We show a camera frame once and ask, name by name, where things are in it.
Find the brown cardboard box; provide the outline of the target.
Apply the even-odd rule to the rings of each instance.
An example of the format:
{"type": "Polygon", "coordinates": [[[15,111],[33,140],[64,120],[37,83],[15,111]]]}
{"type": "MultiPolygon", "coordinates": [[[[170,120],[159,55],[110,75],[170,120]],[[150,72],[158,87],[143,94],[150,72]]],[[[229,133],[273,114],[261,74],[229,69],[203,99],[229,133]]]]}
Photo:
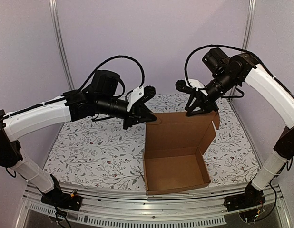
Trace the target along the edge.
{"type": "Polygon", "coordinates": [[[218,112],[156,113],[146,124],[143,166],[147,195],[204,188],[211,182],[203,155],[220,126],[218,112]]]}

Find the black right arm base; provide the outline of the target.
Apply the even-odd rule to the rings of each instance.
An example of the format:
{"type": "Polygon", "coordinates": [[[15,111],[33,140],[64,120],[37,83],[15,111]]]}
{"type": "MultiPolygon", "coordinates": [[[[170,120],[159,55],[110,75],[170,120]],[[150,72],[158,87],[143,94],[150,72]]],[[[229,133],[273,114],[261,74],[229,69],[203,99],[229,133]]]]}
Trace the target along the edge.
{"type": "Polygon", "coordinates": [[[263,191],[258,191],[254,187],[250,188],[247,186],[244,193],[225,197],[223,205],[230,212],[255,207],[264,203],[265,197],[263,191]]]}

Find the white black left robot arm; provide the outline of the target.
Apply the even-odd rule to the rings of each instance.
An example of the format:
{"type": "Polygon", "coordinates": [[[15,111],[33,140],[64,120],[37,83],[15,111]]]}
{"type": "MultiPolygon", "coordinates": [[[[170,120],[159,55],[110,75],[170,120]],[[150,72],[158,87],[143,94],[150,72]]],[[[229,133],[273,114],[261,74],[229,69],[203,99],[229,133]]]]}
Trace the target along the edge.
{"type": "Polygon", "coordinates": [[[45,173],[21,152],[19,138],[48,126],[75,122],[88,116],[96,122],[97,114],[105,115],[105,119],[122,119],[125,130],[157,119],[145,106],[145,102],[156,94],[153,86],[141,85],[121,100],[115,94],[117,86],[124,85],[120,75],[97,70],[92,77],[92,82],[84,89],[65,92],[53,100],[23,110],[9,113],[0,110],[0,166],[11,168],[34,184],[55,206],[62,206],[74,194],[63,193],[53,175],[45,173]]]}

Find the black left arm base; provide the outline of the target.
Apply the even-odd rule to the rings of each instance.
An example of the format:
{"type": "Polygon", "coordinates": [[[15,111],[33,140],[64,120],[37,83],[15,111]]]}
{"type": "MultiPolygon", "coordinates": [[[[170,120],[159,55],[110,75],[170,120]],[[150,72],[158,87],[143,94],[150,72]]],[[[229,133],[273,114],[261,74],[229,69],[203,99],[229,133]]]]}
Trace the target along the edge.
{"type": "Polygon", "coordinates": [[[79,211],[83,198],[78,195],[75,189],[71,193],[64,193],[60,189],[53,189],[48,193],[43,193],[41,202],[54,207],[79,211]]]}

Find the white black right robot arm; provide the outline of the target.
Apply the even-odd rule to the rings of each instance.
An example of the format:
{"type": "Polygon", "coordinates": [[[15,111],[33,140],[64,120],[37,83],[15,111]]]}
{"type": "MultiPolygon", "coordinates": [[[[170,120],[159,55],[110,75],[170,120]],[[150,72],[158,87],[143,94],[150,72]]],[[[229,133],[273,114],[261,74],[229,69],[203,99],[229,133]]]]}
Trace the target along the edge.
{"type": "Polygon", "coordinates": [[[268,183],[294,157],[294,96],[264,65],[261,59],[250,51],[239,49],[240,54],[229,57],[223,45],[207,45],[210,49],[202,58],[212,73],[213,79],[207,84],[189,79],[188,63],[194,53],[205,49],[199,47],[189,54],[184,65],[185,82],[183,89],[190,94],[186,104],[187,116],[216,112],[216,101],[223,98],[232,88],[248,84],[282,118],[285,129],[276,142],[272,154],[260,171],[253,177],[241,196],[244,207],[251,207],[259,200],[259,194],[268,183]]]}

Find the floral white table mat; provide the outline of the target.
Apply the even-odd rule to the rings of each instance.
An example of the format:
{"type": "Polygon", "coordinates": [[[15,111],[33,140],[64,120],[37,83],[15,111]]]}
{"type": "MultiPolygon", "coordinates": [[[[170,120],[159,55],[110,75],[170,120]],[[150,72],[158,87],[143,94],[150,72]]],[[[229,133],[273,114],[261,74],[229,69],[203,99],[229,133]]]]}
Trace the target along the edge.
{"type": "MultiPolygon", "coordinates": [[[[249,182],[260,166],[230,104],[217,101],[220,127],[204,154],[210,186],[249,182]]],[[[145,190],[145,124],[124,130],[117,118],[65,123],[44,170],[60,182],[120,190],[145,190]]]]}

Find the aluminium front rail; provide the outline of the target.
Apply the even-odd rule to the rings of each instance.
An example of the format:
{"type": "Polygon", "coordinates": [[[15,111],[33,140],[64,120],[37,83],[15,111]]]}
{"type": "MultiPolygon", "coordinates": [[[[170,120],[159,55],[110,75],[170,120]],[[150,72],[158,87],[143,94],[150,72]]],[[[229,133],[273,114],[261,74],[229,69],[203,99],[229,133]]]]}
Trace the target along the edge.
{"type": "Polygon", "coordinates": [[[78,187],[79,211],[66,217],[41,202],[28,185],[15,226],[18,228],[291,228],[293,226],[278,185],[264,190],[265,204],[257,222],[244,222],[238,210],[223,205],[227,196],[242,193],[244,184],[206,187],[175,194],[147,196],[138,190],[78,187]]]}

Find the right aluminium frame post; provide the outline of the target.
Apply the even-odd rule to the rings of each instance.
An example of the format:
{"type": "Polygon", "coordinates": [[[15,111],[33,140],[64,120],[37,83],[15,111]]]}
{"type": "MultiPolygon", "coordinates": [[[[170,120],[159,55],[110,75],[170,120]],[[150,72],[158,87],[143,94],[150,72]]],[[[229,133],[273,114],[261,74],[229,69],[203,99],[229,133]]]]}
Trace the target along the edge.
{"type": "Polygon", "coordinates": [[[248,50],[255,18],[256,0],[249,0],[242,49],[248,50]]]}

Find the aluminium frame post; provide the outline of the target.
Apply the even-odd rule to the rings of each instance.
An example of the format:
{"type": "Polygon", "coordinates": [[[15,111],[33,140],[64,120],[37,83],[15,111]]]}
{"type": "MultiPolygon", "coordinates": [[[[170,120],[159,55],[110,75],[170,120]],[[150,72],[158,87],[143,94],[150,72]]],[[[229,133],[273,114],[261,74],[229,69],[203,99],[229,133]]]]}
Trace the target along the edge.
{"type": "Polygon", "coordinates": [[[60,59],[61,59],[62,68],[63,68],[64,75],[65,75],[65,78],[66,78],[66,82],[67,82],[67,85],[69,87],[69,90],[74,90],[75,89],[74,82],[73,82],[73,78],[71,76],[71,71],[70,71],[70,68],[69,68],[67,54],[66,54],[66,51],[65,51],[62,32],[61,32],[61,28],[60,28],[59,12],[58,12],[58,7],[57,7],[57,1],[56,0],[49,0],[49,9],[50,9],[50,14],[51,14],[51,19],[52,19],[54,34],[55,34],[56,43],[57,43],[57,46],[58,46],[59,56],[60,56],[60,59]]]}
{"type": "Polygon", "coordinates": [[[255,18],[256,0],[249,0],[242,49],[248,50],[255,18]]]}

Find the left aluminium frame post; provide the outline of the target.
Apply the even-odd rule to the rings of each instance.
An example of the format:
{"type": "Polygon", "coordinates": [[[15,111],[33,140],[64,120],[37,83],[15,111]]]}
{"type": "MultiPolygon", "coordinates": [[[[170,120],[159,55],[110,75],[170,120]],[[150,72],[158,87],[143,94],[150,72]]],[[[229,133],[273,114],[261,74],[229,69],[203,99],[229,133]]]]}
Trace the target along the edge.
{"type": "Polygon", "coordinates": [[[73,78],[71,76],[71,71],[70,71],[70,68],[69,68],[67,54],[66,54],[66,51],[65,51],[62,32],[61,32],[61,28],[60,28],[59,12],[58,12],[58,7],[57,7],[57,1],[56,0],[49,0],[49,9],[50,9],[50,14],[51,14],[51,19],[52,19],[54,34],[55,34],[56,43],[57,43],[57,46],[58,46],[59,56],[60,56],[60,59],[61,59],[62,68],[63,68],[64,75],[65,75],[65,78],[66,78],[66,82],[67,82],[67,85],[69,87],[69,90],[74,90],[75,89],[74,82],[73,82],[73,78]]]}

